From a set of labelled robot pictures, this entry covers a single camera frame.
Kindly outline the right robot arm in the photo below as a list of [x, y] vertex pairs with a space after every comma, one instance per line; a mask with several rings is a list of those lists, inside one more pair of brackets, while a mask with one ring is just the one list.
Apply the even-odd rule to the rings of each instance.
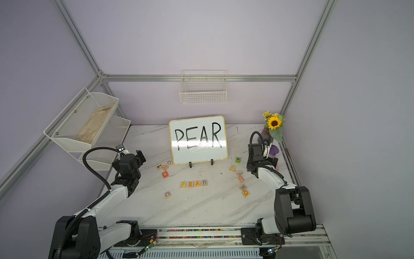
[[248, 145], [246, 169], [275, 191], [273, 215], [256, 223], [258, 235], [292, 235], [316, 230], [310, 191], [305, 186], [288, 182], [276, 170], [277, 159], [265, 156], [261, 144]]

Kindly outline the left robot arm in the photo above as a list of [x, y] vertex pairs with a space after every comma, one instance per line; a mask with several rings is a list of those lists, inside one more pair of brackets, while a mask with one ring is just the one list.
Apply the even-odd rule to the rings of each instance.
[[133, 246], [143, 238], [135, 220], [120, 220], [108, 225], [103, 221], [118, 204], [134, 193], [141, 178], [139, 168], [146, 159], [139, 150], [129, 153], [123, 144], [110, 148], [119, 157], [112, 162], [116, 175], [109, 183], [87, 161], [90, 153], [100, 149], [95, 147], [86, 151], [82, 161], [107, 190], [83, 210], [72, 216], [63, 216], [56, 222], [49, 252], [51, 259], [96, 259], [121, 242]]

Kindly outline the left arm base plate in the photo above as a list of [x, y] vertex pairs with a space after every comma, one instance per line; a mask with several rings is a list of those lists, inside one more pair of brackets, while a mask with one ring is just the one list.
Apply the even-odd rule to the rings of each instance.
[[114, 247], [145, 247], [150, 244], [151, 240], [157, 238], [157, 232], [157, 229], [140, 229], [137, 234], [118, 242]]

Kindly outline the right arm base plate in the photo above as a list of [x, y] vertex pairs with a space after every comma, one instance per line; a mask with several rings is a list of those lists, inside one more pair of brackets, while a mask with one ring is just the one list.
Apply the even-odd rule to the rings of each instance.
[[264, 234], [256, 231], [255, 228], [242, 228], [241, 232], [241, 241], [243, 245], [284, 245], [285, 238], [280, 233], [276, 234]]

